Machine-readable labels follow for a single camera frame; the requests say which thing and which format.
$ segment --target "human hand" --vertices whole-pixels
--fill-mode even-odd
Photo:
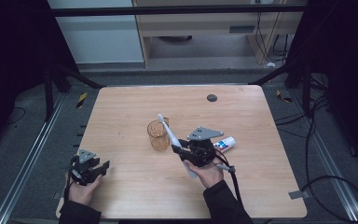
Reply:
[[[69,188],[68,200],[89,206],[91,203],[92,195],[94,194],[94,191],[98,188],[98,186],[100,186],[102,179],[103,176],[98,175],[94,182],[87,186],[81,186],[76,182],[72,183],[71,187]]]
[[[224,178],[223,170],[216,166],[216,164],[223,163],[217,158],[214,158],[210,164],[202,167],[195,166],[191,161],[184,161],[184,163],[190,171],[196,173],[202,185],[207,189],[219,183]]]

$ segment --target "metal bracket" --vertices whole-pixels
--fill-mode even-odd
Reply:
[[[223,136],[223,132],[218,132],[215,130],[203,128],[199,126],[196,130],[194,130],[193,133],[187,136],[188,140],[194,140],[194,141],[202,141],[209,138],[214,138],[218,136]]]
[[[95,157],[97,154],[93,152],[86,151],[84,149],[79,149],[79,162],[84,163],[89,161],[91,158]]]

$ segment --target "wire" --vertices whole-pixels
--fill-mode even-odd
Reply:
[[[305,170],[306,170],[306,178],[307,178],[307,184],[301,189],[301,191],[304,191],[306,188],[310,189],[310,193],[312,194],[313,198],[315,199],[316,203],[319,204],[326,212],[328,212],[330,215],[332,215],[333,217],[336,217],[337,219],[341,220],[341,221],[346,221],[346,222],[351,222],[351,223],[358,223],[358,220],[350,220],[347,219],[345,217],[341,217],[340,215],[334,213],[333,211],[331,211],[330,209],[328,209],[316,196],[315,192],[312,189],[312,184],[314,184],[315,182],[318,182],[320,180],[323,179],[337,179],[343,182],[346,182],[347,184],[349,184],[353,189],[355,189],[358,192],[358,188],[352,184],[352,182],[350,182],[349,180],[346,180],[342,177],[339,176],[334,176],[334,175],[322,175],[319,176],[313,180],[310,180],[310,170],[309,170],[309,144],[310,144],[310,137],[311,137],[311,133],[312,133],[312,127],[315,126],[315,117],[311,116],[311,124],[310,124],[310,130],[307,136],[307,141],[306,141],[306,146],[305,146],[305,156],[306,156],[306,160],[305,160]]]
[[[15,109],[20,109],[20,110],[22,110],[22,115],[20,116],[19,119],[16,119],[16,120],[13,120],[13,121],[11,121],[11,122],[8,122],[7,125],[14,124],[14,123],[18,122],[19,120],[21,120],[22,118],[24,118],[24,116],[25,116],[25,109],[24,109],[24,108],[19,107],[19,106],[16,106],[16,107],[14,107],[14,108],[15,108]]]
[[[216,152],[218,152],[221,156],[223,156],[223,158],[221,158],[220,156],[216,155],[216,158],[219,159],[226,166],[230,167],[226,156],[219,150],[216,150]],[[234,184],[235,194],[237,195],[237,201],[240,203],[241,207],[244,209],[244,206],[242,203],[242,198],[241,198],[241,193],[240,193],[240,188],[238,186],[237,176],[235,175],[235,172],[229,172],[229,173],[231,174],[232,182]]]
[[[300,138],[307,138],[307,136],[302,136],[302,135],[299,135],[299,134],[296,134],[296,133],[291,133],[289,131],[286,131],[285,129],[280,129],[280,128],[277,128],[279,131],[282,131],[282,132],[285,132],[285,133],[289,133],[293,136],[296,136],[296,137],[300,137]]]
[[[334,9],[336,9],[338,2],[340,0],[337,0],[335,2],[335,4],[333,5],[333,7],[331,8],[331,10],[327,13],[327,15],[324,17],[324,19],[322,20],[321,23],[319,23],[319,25],[316,27],[316,29],[310,34],[308,35],[308,37],[305,39],[305,41],[303,42],[303,44],[297,48],[297,50],[295,52],[293,52],[291,54],[291,57],[295,57],[303,48],[304,46],[306,46],[306,44],[313,38],[313,36],[318,32],[319,29],[321,29],[322,25],[327,21],[327,19],[331,16],[331,14],[333,14]]]
[[[261,30],[260,30],[260,20],[261,20],[261,12],[258,12],[257,13],[257,27],[256,27],[256,30],[255,30],[255,43],[257,44],[258,48],[262,52],[262,54],[264,56],[264,59],[266,59],[268,62],[275,63],[275,62],[282,61],[283,59],[273,59],[273,58],[269,57],[269,53],[267,51],[266,43],[264,42],[263,36],[261,34]],[[260,34],[261,42],[263,43],[264,49],[261,48],[260,43],[258,42],[258,38],[257,38],[258,34]]]
[[[305,115],[309,115],[310,117],[310,120],[311,120],[311,124],[310,124],[310,129],[308,131],[308,134],[307,134],[307,137],[306,137],[306,145],[305,145],[305,173],[306,173],[306,178],[307,178],[307,184],[301,188],[301,191],[304,191],[305,189],[309,189],[310,190],[310,193],[312,194],[313,198],[315,199],[316,203],[319,204],[327,213],[329,213],[330,215],[332,215],[333,217],[341,220],[341,221],[345,221],[345,222],[350,222],[350,223],[358,223],[358,220],[350,220],[350,219],[347,219],[345,217],[341,217],[340,215],[337,215],[336,213],[334,213],[333,211],[331,211],[329,208],[327,208],[317,197],[317,195],[315,194],[315,192],[313,191],[313,188],[312,188],[312,184],[316,183],[316,182],[319,182],[321,180],[324,180],[324,179],[336,179],[336,180],[340,180],[340,181],[343,181],[347,184],[349,184],[351,186],[352,189],[355,189],[357,192],[358,192],[358,188],[352,184],[352,182],[350,182],[349,180],[346,180],[342,177],[339,177],[339,176],[334,176],[334,175],[322,175],[322,176],[319,176],[317,178],[314,178],[312,180],[310,180],[310,167],[309,167],[309,145],[310,145],[310,137],[315,133],[316,131],[316,122],[315,122],[315,112],[323,107],[323,106],[326,106],[327,104],[323,104],[321,105],[324,101],[326,100],[325,96],[321,96],[319,97],[316,101],[315,101],[315,104],[313,105],[312,109],[310,109],[310,111],[308,112],[305,112],[302,116],[298,117],[298,118],[295,118],[295,119],[292,119],[292,120],[289,120],[289,121],[286,121],[284,123],[281,123],[280,125],[283,125],[283,124],[289,124],[289,123],[292,123],[294,121],[297,121],[299,120],[300,118],[304,118]],[[284,118],[281,118],[281,119],[276,119],[277,120],[282,120],[282,119],[288,119],[288,118],[292,118],[294,116],[297,116],[301,113],[297,113],[297,114],[294,114],[294,115],[291,115],[291,116],[287,116],[287,117],[284,117]]]

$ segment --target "table top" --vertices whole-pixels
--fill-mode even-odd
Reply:
[[[217,101],[209,102],[209,94]],[[224,132],[213,143],[234,137],[236,145],[225,155],[251,217],[307,214],[302,199],[289,197],[298,185],[259,86],[136,86],[100,90],[80,145],[101,163],[111,162],[91,204],[103,217],[210,217],[200,180],[189,176],[170,147],[151,147],[146,128],[158,114],[179,139],[198,126]],[[227,172],[225,180],[235,195]]]

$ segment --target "white bottle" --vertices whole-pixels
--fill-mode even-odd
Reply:
[[[213,144],[214,147],[219,147],[222,153],[231,149],[232,147],[234,147],[234,145],[235,145],[235,140],[231,136]]]

